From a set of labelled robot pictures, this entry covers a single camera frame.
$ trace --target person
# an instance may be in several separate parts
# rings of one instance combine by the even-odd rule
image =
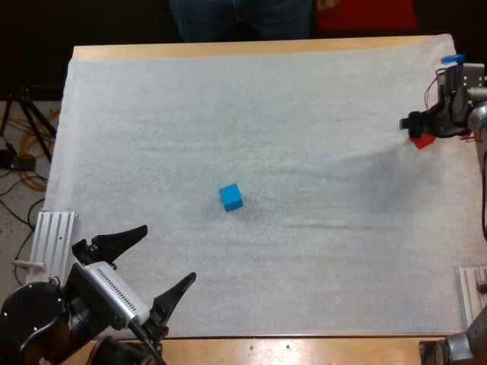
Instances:
[[[313,4],[314,0],[170,0],[170,9],[186,42],[230,41],[242,25],[263,40],[296,40],[310,36]]]

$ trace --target white cloth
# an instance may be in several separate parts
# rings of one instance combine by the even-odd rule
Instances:
[[[459,331],[455,269],[487,258],[475,145],[399,130],[453,53],[72,60],[45,208],[79,239],[147,224],[116,262],[149,306],[198,274],[172,336]]]

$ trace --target metal bracket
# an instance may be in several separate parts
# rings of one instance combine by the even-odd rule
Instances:
[[[43,262],[30,262],[30,261],[24,261],[24,260],[14,260],[12,261],[12,264],[17,266],[18,268],[32,268],[33,270],[39,270],[39,271],[45,271],[46,266],[44,265]]]
[[[482,63],[463,64],[463,86],[482,87],[485,82],[485,66]]]
[[[52,277],[64,282],[77,216],[73,211],[42,211],[38,214],[30,260],[18,262],[28,270],[26,283],[48,281]]]
[[[478,290],[479,282],[487,280],[487,267],[458,268],[457,278],[466,329],[487,305],[487,295]]]

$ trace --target black cable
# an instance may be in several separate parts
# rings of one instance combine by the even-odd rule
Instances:
[[[35,226],[30,224],[30,214],[32,213],[32,210],[34,209],[34,207],[40,203],[42,203],[44,201],[44,198],[42,199],[39,199],[37,202],[33,203],[30,207],[29,207],[29,211],[27,213],[27,224],[29,224],[29,227],[30,227],[30,232],[29,234],[27,235],[27,238],[24,240],[24,242],[22,243],[22,246],[20,247],[20,249],[18,250],[17,252],[17,255],[15,256],[14,260],[18,260],[18,257],[21,255],[21,252],[22,252],[22,249],[24,249],[27,241],[30,239],[30,236],[32,236],[32,233],[34,233],[34,230],[35,230]],[[21,281],[19,280],[18,276],[17,276],[17,266],[14,266],[14,276],[15,276],[15,280],[17,281],[17,283],[22,286],[23,284],[21,283]]]
[[[36,174],[36,176],[28,176],[28,177],[24,177],[23,179],[20,179],[18,180],[14,185],[12,185],[10,188],[8,188],[7,191],[3,192],[3,193],[0,193],[0,196],[3,196],[3,195],[7,195],[9,192],[12,191],[12,189],[17,186],[18,184],[22,183],[23,181],[25,180],[29,180],[29,179],[41,179],[42,181],[44,182],[47,182],[47,179],[45,177],[42,177],[41,175],[39,175],[38,173],[36,173],[35,171],[33,171],[33,173]]]
[[[19,127],[19,126],[17,126],[17,125],[13,125],[13,124],[11,124],[11,122],[7,122],[7,125],[8,125],[9,127],[12,127],[12,128],[18,129],[19,131],[25,132],[25,133],[27,133],[28,135],[34,135],[34,136],[35,136],[35,134],[34,134],[34,133],[32,133],[32,132],[30,132],[28,129],[24,129],[24,128],[21,128],[21,127]],[[50,137],[50,136],[49,136],[49,135],[47,135],[46,133],[43,133],[43,132],[41,132],[41,131],[39,131],[39,133],[40,133],[40,134],[43,136],[43,140],[44,140],[44,141],[51,141],[51,142],[53,142],[52,140],[46,140],[46,138],[49,138],[49,137]]]
[[[17,255],[15,256],[15,260],[18,260],[18,256],[21,255],[22,249],[25,247],[25,244],[30,239],[30,236],[32,236],[32,233],[33,233],[33,230],[31,229],[29,234],[27,235],[27,237],[25,237],[25,240],[23,241],[22,246],[20,247],[20,249],[18,249]],[[20,286],[23,286],[23,284],[21,283],[21,281],[18,279],[18,276],[17,276],[17,266],[14,266],[14,276],[15,276],[15,280],[17,281],[17,283]]]
[[[487,163],[487,152],[484,153],[484,158],[482,160],[482,232],[484,233],[485,241],[487,241],[487,227],[485,226],[485,196],[487,195],[487,186],[485,186],[487,183],[487,166],[485,163]]]
[[[166,362],[162,359],[162,357],[158,354],[156,349],[151,343],[151,340],[145,333],[144,329],[142,326],[137,323],[134,319],[129,322],[129,329],[133,332],[133,334],[142,342],[145,344],[145,346],[148,348],[148,350],[151,352],[151,355],[155,358],[156,362],[158,365],[167,365]]]
[[[7,143],[10,143],[10,142],[8,141],[8,139],[7,139],[7,138],[5,138],[5,136],[4,136],[4,135],[2,135],[2,136],[0,136],[0,137],[2,137],[2,138],[5,140],[5,143],[6,143],[6,144],[7,144]]]
[[[25,219],[22,219],[21,217],[19,217],[18,215],[16,215],[7,205],[5,205],[5,203],[0,200],[0,204],[4,206],[5,209],[7,209],[7,211],[12,214],[12,216],[17,219],[19,222],[22,222],[23,224],[26,224],[27,226],[29,226],[29,228],[32,230],[33,227],[28,224],[28,222],[25,220]]]
[[[32,171],[32,172],[33,172],[33,173],[35,173],[35,174],[36,174],[36,176],[37,176],[39,179],[42,179],[42,180],[44,180],[44,181],[47,183],[47,178],[46,178],[46,177],[39,175],[39,174],[37,173],[37,171],[35,171],[35,170],[34,170],[34,171]]]
[[[45,199],[42,198],[42,199],[39,199],[37,202],[33,203],[30,208],[29,208],[29,211],[27,212],[27,223],[31,226],[31,227],[35,227],[34,225],[30,224],[30,213],[32,213],[32,210],[33,208],[38,205],[39,203],[42,203]]]

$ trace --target red object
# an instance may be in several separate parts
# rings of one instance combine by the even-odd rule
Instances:
[[[425,148],[429,144],[433,143],[434,140],[436,139],[435,136],[433,135],[421,135],[420,138],[410,138],[412,143],[415,144],[415,146],[421,150],[422,148]]]
[[[319,11],[322,29],[416,29],[413,0],[342,0]]]

